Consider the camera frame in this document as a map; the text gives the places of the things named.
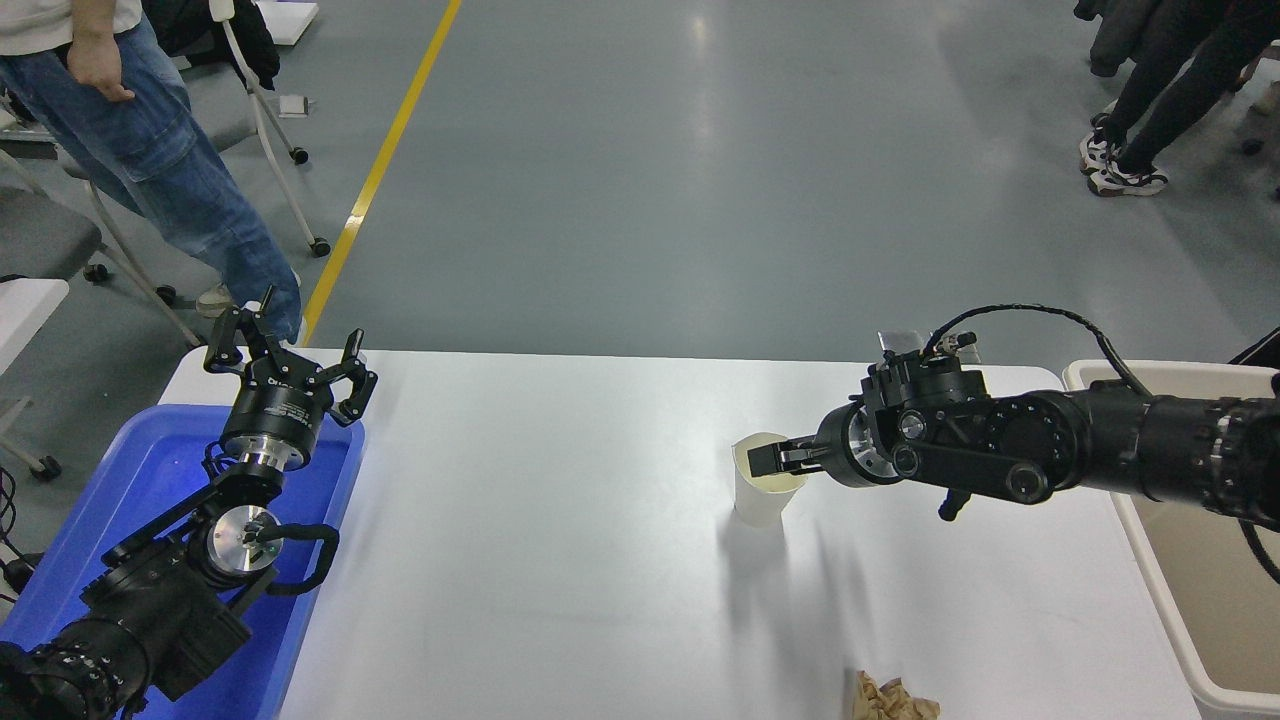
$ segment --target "white t-shirt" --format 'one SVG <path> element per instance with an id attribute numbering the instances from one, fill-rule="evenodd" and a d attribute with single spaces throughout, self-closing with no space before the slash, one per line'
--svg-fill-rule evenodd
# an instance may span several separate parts
<path id="1" fill-rule="evenodd" d="M 142 0 L 115 1 L 115 32 L 141 19 Z M 0 55 L 31 55 L 70 41 L 70 0 L 0 0 Z"/>

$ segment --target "robotic arm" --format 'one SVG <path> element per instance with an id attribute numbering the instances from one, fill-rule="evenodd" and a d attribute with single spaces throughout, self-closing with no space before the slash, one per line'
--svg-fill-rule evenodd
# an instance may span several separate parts
<path id="1" fill-rule="evenodd" d="M 993 398 L 955 356 L 974 340 L 886 352 L 815 434 L 750 451 L 751 474 L 928 483 L 947 489 L 943 520 L 973 495 L 1034 505 L 1085 486 L 1280 532 L 1280 401 L 1152 397 L 1123 382 Z"/>
<path id="2" fill-rule="evenodd" d="M 241 389 L 218 441 L 224 456 L 205 462 L 210 484 L 108 551 L 106 573 L 81 594 L 88 611 L 56 638 L 29 652 L 0 643 L 0 717 L 108 720 L 123 710 L 128 719 L 150 685 L 178 700 L 248 641 L 241 615 L 262 593 L 302 594 L 324 582 L 338 530 L 282 524 L 266 506 L 284 474 L 311 461 L 325 413 L 355 423 L 378 375 L 360 357 L 361 331 L 338 365 L 320 368 L 264 334 L 261 316 L 233 309 L 214 325 L 205 369 L 239 375 Z M 329 386 L 339 379 L 352 393 L 335 404 Z M 323 543 L 310 578 L 276 582 L 287 539 Z"/>

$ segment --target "yellow floor line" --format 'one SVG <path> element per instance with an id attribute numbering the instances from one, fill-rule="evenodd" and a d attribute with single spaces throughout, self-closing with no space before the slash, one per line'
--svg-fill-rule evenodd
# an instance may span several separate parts
<path id="1" fill-rule="evenodd" d="M 347 263 L 351 246 L 356 243 L 356 234 L 360 233 L 360 227 L 365 223 L 365 214 L 369 213 L 369 206 L 372 204 L 374 196 L 378 195 L 378 187 L 383 182 L 383 176 L 387 174 L 387 167 L 390 165 L 392 156 L 396 155 L 396 147 L 399 145 L 401 136 L 404 135 L 408 119 L 413 115 L 417 99 L 422 95 L 422 87 L 426 85 L 426 78 L 431 74 L 431 67 L 435 64 L 435 58 L 440 54 L 440 47 L 444 45 L 444 38 L 449 35 L 453 18 L 458 14 L 458 6 L 461 5 L 462 0 L 449 0 L 449 6 L 445 8 L 444 17 L 440 18 L 440 24 L 435 28 L 435 36 L 431 37 L 431 45 L 428 46 L 426 54 L 422 55 L 422 61 L 417 65 L 417 73 L 413 74 L 413 82 L 410 83 L 408 91 L 404 94 L 404 100 L 401 101 L 399 111 L 396 113 L 396 119 L 392 122 L 392 129 L 387 131 L 383 147 L 378 151 L 378 158 L 374 159 L 374 167 L 369 170 L 369 177 L 365 178 L 365 186 L 360 190 L 360 196 L 356 197 L 356 205 L 351 209 L 351 215 L 347 217 L 347 224 L 343 225 L 342 234 L 338 236 L 333 256 L 325 264 L 324 273 L 320 274 L 320 281 L 316 283 L 315 291 L 312 291 L 311 299 L 302 311 L 302 316 L 307 320 L 307 334 L 298 338 L 301 346 L 311 342 L 311 334 L 320 323 L 320 314 L 324 313 L 325 304 L 329 302 L 329 295 L 333 293 L 333 286 L 338 282 L 338 275 L 342 274 L 342 266 Z"/>

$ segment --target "black pants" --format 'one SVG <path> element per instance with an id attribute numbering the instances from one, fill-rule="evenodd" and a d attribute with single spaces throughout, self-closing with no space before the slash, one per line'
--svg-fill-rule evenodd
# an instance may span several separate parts
<path id="1" fill-rule="evenodd" d="M 1124 142 L 1147 108 L 1169 88 L 1120 155 L 1124 172 L 1151 168 L 1161 150 L 1210 111 L 1240 69 L 1280 37 L 1280 0 L 1165 0 L 1147 37 L 1115 110 L 1101 123 L 1107 140 Z M 1190 68 L 1170 86 L 1197 46 Z"/>

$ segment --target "jeans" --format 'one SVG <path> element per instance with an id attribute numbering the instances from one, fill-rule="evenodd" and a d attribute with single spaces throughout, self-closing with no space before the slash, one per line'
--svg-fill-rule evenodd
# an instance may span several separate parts
<path id="1" fill-rule="evenodd" d="M 1108 141 L 1124 142 L 1126 132 L 1169 87 L 1147 124 L 1121 152 L 1117 164 L 1124 172 L 1149 168 L 1161 150 L 1213 108 L 1239 78 L 1240 69 L 1280 36 L 1280 4 L 1165 0 L 1151 22 L 1142 56 L 1115 110 L 1100 123 Z M 1192 65 L 1170 86 L 1193 53 Z"/>
<path id="2" fill-rule="evenodd" d="M 275 286 L 268 332 L 296 341 L 302 299 L 289 264 L 191 117 L 187 88 L 150 23 L 143 18 L 115 41 L 133 100 L 109 102 L 77 83 L 65 50 L 0 56 L 0 82 L 100 190 L 150 220 L 165 242 L 216 270 L 238 305 Z"/>

